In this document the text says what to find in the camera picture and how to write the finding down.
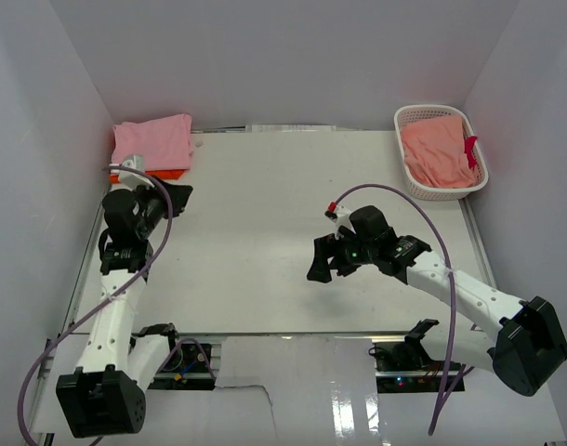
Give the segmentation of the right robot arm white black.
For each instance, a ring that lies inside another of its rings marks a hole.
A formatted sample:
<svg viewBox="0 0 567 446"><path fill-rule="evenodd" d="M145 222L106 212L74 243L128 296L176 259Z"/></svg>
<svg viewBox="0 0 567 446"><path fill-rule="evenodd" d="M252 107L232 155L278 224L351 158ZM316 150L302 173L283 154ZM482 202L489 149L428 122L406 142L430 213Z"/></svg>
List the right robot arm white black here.
<svg viewBox="0 0 567 446"><path fill-rule="evenodd" d="M372 205L349 211L331 203L325 215L336 229L314 240L308 280L329 283L334 275L347 277L371 265L455 306L481 329L454 345L457 361L493 372L525 397L533 396L567 360L560 320L546 299L526 301L450 269L427 243L411 235L398 236Z"/></svg>

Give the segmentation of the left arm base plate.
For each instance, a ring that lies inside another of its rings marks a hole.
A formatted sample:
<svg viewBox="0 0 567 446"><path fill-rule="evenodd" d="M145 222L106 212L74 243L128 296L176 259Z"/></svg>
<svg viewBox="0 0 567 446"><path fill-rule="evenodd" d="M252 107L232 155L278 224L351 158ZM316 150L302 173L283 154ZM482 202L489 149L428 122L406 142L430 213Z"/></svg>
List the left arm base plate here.
<svg viewBox="0 0 567 446"><path fill-rule="evenodd" d="M160 373L158 373L149 390L170 391L212 391L215 388L214 376L218 375L220 365L220 347L208 343L202 343L206 357L194 343L186 343L180 347L176 361L169 362Z"/></svg>

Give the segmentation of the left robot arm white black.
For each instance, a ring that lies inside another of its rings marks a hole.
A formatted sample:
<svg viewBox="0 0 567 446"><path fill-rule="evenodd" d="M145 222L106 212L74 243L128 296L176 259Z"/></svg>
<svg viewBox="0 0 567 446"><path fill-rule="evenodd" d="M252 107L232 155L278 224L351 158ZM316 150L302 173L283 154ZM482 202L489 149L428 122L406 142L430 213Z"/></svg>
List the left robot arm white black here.
<svg viewBox="0 0 567 446"><path fill-rule="evenodd" d="M105 230L99 237L101 297L83 354L71 374L59 377L56 395L72 434L98 438L134 434L146 416L145 392L161 369L182 360L171 323L134 331L138 302L156 252L149 238L162 219L179 216L191 197L188 185L142 181L102 200Z"/></svg>

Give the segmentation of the pink t shirt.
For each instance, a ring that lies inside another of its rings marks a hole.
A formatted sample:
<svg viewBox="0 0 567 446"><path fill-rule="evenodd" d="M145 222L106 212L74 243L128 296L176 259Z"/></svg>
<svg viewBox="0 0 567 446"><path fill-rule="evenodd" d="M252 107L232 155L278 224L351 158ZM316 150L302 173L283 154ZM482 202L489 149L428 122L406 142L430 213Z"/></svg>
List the pink t shirt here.
<svg viewBox="0 0 567 446"><path fill-rule="evenodd" d="M191 124L191 116L182 113L115 125L112 163L121 164L130 155L141 155L147 171L188 170L194 152Z"/></svg>

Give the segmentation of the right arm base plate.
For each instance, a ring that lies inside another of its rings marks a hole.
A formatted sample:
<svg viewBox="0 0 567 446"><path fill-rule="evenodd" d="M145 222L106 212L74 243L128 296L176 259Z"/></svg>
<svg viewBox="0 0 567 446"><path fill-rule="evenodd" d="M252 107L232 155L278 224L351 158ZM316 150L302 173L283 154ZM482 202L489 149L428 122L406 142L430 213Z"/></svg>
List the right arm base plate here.
<svg viewBox="0 0 567 446"><path fill-rule="evenodd" d="M443 362L418 353L407 343L374 343L368 354L375 361L379 395L437 393Z"/></svg>

